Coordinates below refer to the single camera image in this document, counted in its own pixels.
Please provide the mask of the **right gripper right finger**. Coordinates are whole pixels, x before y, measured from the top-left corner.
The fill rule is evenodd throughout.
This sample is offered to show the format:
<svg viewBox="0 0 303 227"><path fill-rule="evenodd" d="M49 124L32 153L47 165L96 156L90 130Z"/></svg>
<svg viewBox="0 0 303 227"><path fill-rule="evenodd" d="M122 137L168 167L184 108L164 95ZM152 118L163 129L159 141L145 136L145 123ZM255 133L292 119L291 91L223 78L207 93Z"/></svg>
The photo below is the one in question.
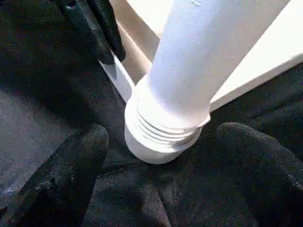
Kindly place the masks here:
<svg viewBox="0 0 303 227"><path fill-rule="evenodd" d="M248 207L260 227L303 225L303 163L275 138L228 122L216 130L236 163Z"/></svg>

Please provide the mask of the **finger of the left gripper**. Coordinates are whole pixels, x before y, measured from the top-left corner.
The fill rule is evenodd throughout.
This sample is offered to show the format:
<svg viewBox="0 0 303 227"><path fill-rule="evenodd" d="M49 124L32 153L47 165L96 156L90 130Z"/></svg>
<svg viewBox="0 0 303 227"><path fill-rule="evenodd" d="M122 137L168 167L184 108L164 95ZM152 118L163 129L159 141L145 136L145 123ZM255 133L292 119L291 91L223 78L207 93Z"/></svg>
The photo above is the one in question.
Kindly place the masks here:
<svg viewBox="0 0 303 227"><path fill-rule="evenodd" d="M126 57L125 48L119 33L113 7L108 0L90 0L89 7L92 10L103 36L105 38L105 56L102 62L113 62L112 53L123 61Z"/></svg>
<svg viewBox="0 0 303 227"><path fill-rule="evenodd" d="M109 44L86 0L59 0L58 8L78 31L94 56L104 64L113 64Z"/></svg>

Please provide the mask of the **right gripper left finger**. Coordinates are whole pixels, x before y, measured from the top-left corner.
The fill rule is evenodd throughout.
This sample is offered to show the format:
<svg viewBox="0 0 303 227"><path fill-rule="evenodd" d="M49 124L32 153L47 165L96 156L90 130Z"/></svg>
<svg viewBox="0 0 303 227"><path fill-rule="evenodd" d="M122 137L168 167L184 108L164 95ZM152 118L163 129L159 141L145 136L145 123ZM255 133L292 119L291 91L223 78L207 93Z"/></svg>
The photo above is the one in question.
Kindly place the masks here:
<svg viewBox="0 0 303 227"><path fill-rule="evenodd" d="M11 225L81 226L108 144L108 132L99 124L68 137L12 201Z"/></svg>

